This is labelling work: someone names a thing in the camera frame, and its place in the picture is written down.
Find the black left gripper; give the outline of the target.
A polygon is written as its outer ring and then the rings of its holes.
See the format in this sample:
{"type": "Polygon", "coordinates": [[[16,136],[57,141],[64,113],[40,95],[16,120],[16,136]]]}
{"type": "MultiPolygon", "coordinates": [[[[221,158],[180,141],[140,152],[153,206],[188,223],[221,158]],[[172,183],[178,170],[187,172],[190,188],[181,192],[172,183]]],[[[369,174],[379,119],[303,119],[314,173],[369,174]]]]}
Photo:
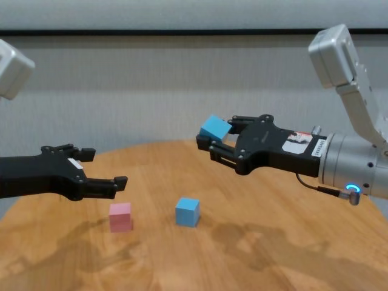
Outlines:
{"type": "Polygon", "coordinates": [[[92,162],[95,153],[94,148],[65,144],[43,146],[38,155],[2,157],[1,198],[57,193],[71,201],[114,199],[125,190],[128,177],[86,178],[77,162],[92,162]]]}

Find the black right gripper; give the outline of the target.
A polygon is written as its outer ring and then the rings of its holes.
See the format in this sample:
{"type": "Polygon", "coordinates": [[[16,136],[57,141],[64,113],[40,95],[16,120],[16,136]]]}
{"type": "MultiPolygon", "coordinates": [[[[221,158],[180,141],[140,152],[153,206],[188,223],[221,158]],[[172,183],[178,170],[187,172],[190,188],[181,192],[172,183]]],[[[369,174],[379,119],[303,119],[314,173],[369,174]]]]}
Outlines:
{"type": "Polygon", "coordinates": [[[248,175],[259,167],[271,167],[316,178],[326,136],[277,127],[272,115],[233,116],[228,133],[238,135],[235,148],[209,136],[197,135],[199,150],[212,161],[248,175]]]}

